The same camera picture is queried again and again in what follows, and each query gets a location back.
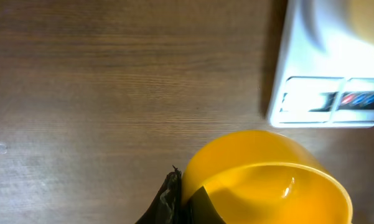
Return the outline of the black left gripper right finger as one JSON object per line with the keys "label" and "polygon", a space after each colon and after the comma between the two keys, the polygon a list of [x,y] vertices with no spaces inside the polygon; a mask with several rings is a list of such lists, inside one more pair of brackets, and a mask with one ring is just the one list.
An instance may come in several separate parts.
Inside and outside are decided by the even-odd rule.
{"label": "black left gripper right finger", "polygon": [[193,224],[225,224],[204,187],[193,194],[188,201],[188,206]]}

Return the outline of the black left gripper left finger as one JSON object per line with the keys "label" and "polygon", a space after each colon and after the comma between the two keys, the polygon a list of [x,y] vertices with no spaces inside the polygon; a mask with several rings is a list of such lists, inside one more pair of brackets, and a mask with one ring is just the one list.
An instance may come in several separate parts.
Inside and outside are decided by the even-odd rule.
{"label": "black left gripper left finger", "polygon": [[181,171],[174,170],[166,175],[149,208],[136,224],[176,224],[181,208]]}

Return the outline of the yellow plastic scoop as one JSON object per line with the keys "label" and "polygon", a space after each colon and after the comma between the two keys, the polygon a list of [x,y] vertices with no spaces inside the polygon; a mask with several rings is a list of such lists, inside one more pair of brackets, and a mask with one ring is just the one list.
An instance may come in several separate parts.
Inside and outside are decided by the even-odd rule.
{"label": "yellow plastic scoop", "polygon": [[206,144],[182,176],[181,202],[204,187],[225,223],[351,223],[343,187],[303,146],[260,130]]}

